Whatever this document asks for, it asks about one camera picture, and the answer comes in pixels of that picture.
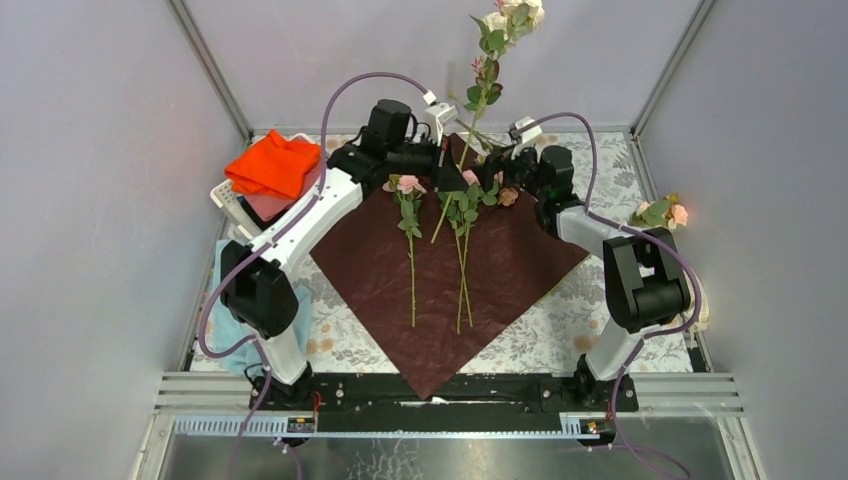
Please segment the peach fake flower stem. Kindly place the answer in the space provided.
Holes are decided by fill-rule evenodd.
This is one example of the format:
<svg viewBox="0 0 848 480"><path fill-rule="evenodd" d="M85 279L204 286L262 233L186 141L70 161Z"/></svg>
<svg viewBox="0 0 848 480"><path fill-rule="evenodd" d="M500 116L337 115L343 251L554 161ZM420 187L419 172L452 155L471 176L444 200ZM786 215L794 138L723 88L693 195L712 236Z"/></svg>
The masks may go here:
<svg viewBox="0 0 848 480"><path fill-rule="evenodd" d="M688 226L689 214L680 203L677 193L653 201L643 202L631 214L628 224L639 228L663 227L671 232Z"/></svg>

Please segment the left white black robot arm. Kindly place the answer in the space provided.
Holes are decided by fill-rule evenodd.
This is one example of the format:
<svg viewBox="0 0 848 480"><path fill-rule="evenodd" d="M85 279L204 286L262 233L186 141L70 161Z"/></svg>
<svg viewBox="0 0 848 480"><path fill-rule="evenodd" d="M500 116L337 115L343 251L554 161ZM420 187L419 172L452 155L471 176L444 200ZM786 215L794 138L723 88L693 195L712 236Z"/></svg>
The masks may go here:
<svg viewBox="0 0 848 480"><path fill-rule="evenodd" d="M420 117L396 100L382 99L352 140L335 148L319 166L317 179L290 210L265 232L222 252L220 300L254 341L266 375L275 382L272 398L288 411L309 401L309 363L298 345L295 319L300 301L294 277L303 260L347 215L384 185L396 188L398 230L412 254L422 228L418 220L421 178L456 190L462 175L448 163L444 127L456 106L428 101Z"/></svg>

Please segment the dark red wrapping paper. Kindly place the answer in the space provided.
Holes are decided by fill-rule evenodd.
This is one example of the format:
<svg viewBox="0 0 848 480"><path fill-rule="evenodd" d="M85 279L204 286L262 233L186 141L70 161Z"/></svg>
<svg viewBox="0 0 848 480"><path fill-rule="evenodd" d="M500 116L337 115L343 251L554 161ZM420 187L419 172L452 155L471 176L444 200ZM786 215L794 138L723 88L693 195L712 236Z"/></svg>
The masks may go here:
<svg viewBox="0 0 848 480"><path fill-rule="evenodd" d="M473 326L456 333L460 269L455 238L438 203L426 198L415 242L417 325L410 324L407 240L400 209L371 195L312 250L311 259L413 391L434 393L529 308L554 290L587 253L544 233L527 195L510 207L484 207L467 258Z"/></svg>

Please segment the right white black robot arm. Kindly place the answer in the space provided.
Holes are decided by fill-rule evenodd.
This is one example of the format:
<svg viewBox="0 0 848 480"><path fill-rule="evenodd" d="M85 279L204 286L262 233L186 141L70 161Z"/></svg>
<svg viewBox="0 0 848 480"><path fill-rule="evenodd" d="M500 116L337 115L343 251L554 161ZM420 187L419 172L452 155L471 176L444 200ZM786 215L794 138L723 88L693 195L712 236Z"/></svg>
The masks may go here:
<svg viewBox="0 0 848 480"><path fill-rule="evenodd" d="M610 381L627 372L646 340L671 333L670 323L685 312L699 315L703 298L692 268L667 229L640 230L592 212L588 197L574 190L572 153L565 147L505 147L473 171L484 189L499 185L529 194L544 232L602 260L611 320L581 362L586 377L573 386L579 407L601 410L613 398Z"/></svg>

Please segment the dried brown fake flower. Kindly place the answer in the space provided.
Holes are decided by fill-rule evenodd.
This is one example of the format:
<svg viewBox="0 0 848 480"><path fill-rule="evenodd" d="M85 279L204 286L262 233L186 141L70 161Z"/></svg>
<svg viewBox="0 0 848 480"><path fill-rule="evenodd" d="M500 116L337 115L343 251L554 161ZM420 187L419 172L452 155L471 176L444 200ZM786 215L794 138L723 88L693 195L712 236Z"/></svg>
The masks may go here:
<svg viewBox="0 0 848 480"><path fill-rule="evenodd" d="M512 187L502 188L498 193L497 204L502 207L514 205L519 197L519 192Z"/></svg>

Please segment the pink fake flower bunch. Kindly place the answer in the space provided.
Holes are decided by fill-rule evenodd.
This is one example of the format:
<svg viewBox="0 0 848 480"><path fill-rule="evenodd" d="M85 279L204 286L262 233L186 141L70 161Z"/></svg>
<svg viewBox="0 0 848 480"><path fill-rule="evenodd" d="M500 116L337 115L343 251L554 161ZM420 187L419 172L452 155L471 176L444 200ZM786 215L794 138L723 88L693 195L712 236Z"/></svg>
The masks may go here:
<svg viewBox="0 0 848 480"><path fill-rule="evenodd" d="M439 194L445 219L449 222L455 238L457 258L460 269L456 333L460 334L463 319L473 326L470 291L467 280L467 258L470 246L471 230L480 217L479 207L494 206L498 202L501 175L496 174L492 185L485 188L473 170L464 170L462 176L467 184L465 191Z"/></svg>

